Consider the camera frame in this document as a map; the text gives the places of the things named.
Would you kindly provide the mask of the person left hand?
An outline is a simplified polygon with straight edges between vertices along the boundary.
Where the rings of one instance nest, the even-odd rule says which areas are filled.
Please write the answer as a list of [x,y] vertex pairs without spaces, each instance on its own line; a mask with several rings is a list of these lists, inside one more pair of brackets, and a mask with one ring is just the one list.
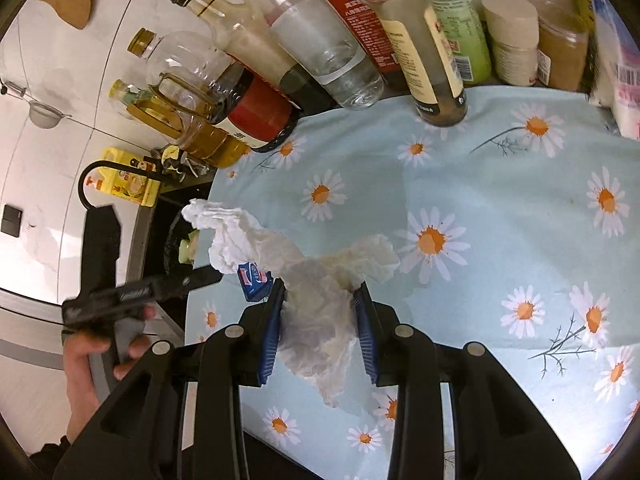
[[[108,338],[90,330],[80,330],[65,339],[63,370],[66,377],[66,396],[70,404],[66,438],[70,443],[74,443],[101,405],[96,393],[90,358],[100,356],[110,347]],[[128,347],[129,360],[113,368],[113,377],[118,381],[123,380],[150,347],[151,339],[145,334],[134,338]]]

